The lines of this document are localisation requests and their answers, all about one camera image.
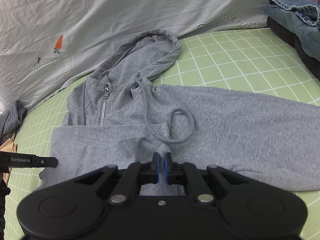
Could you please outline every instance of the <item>orange carrot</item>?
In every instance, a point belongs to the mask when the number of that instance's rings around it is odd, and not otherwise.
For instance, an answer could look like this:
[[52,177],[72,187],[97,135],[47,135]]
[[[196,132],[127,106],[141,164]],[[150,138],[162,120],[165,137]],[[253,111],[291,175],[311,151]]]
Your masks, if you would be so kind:
[[56,43],[56,46],[54,46],[53,53],[57,53],[58,52],[58,54],[60,54],[59,49],[62,48],[62,39],[63,39],[63,36],[61,35],[60,38],[58,39],[57,43]]

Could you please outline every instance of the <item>bed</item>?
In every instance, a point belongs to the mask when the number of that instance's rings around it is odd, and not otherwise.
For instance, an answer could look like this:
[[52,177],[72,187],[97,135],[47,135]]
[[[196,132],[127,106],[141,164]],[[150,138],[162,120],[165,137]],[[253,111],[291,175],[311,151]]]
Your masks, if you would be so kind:
[[[296,51],[269,28],[211,32],[180,42],[182,51],[178,60],[153,81],[154,85],[220,87],[320,106],[320,81],[308,71]],[[50,155],[52,130],[61,125],[67,112],[66,99],[86,77],[82,76],[28,113],[15,140],[19,153]],[[23,236],[16,209],[40,185],[40,171],[40,168],[12,169],[9,179],[12,192],[6,198],[6,240]],[[308,220],[301,237],[319,240],[320,191],[295,194],[308,206]]]

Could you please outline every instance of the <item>gray hoodie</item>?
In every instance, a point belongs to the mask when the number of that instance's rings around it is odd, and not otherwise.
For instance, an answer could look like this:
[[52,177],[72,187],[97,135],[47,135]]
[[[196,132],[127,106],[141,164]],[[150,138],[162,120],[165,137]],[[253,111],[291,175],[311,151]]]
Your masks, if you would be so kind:
[[[144,32],[75,88],[52,135],[59,165],[40,173],[43,186],[171,152],[201,169],[216,164],[286,190],[320,189],[320,108],[213,87],[154,87],[179,53],[172,34]],[[141,193],[180,192],[160,181]]]

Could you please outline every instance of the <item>zipper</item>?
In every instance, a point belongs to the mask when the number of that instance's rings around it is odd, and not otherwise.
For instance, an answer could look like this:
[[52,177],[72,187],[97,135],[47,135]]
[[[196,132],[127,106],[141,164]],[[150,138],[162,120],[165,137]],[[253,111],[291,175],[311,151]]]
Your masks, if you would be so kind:
[[103,126],[104,123],[104,116],[106,113],[106,105],[107,105],[107,99],[109,97],[109,86],[106,85],[106,90],[104,92],[103,95],[103,99],[102,99],[102,109],[101,109],[101,121],[100,121],[100,126]]

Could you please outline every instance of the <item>drawstring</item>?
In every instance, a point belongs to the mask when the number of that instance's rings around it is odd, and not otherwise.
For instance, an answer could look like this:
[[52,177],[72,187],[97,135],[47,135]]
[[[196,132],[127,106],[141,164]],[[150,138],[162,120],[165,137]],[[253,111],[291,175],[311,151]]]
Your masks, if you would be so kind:
[[86,84],[86,82],[84,82],[83,87],[82,87],[82,95],[83,95],[83,97],[82,97],[82,103],[83,103],[83,105],[82,105],[83,124],[82,124],[82,125],[85,125],[85,110],[84,110],[84,106],[85,106],[85,103],[84,103],[84,101],[85,101],[85,95],[84,95],[84,93],[85,93],[85,84]]
[[155,130],[153,130],[153,128],[150,125],[149,119],[148,119],[148,101],[147,101],[147,95],[146,95],[146,90],[144,88],[144,86],[141,84],[141,81],[139,80],[140,73],[137,73],[134,77],[135,82],[139,85],[139,87],[141,87],[142,89],[142,93],[143,93],[143,97],[144,97],[144,105],[145,105],[145,123],[147,125],[147,127],[149,128],[150,132],[153,134],[154,137],[156,137],[159,141],[162,141],[166,144],[179,144],[179,143],[184,143],[186,142],[193,134],[194,130],[195,130],[195,119],[192,115],[192,113],[188,110],[185,109],[184,107],[176,107],[174,109],[172,109],[169,113],[168,119],[167,119],[167,123],[169,126],[169,129],[172,128],[172,122],[173,122],[173,114],[175,112],[182,112],[184,114],[187,115],[189,121],[191,121],[191,129],[190,132],[188,133],[188,135],[183,138],[183,139],[168,139],[168,138],[164,138],[161,135],[159,135]]

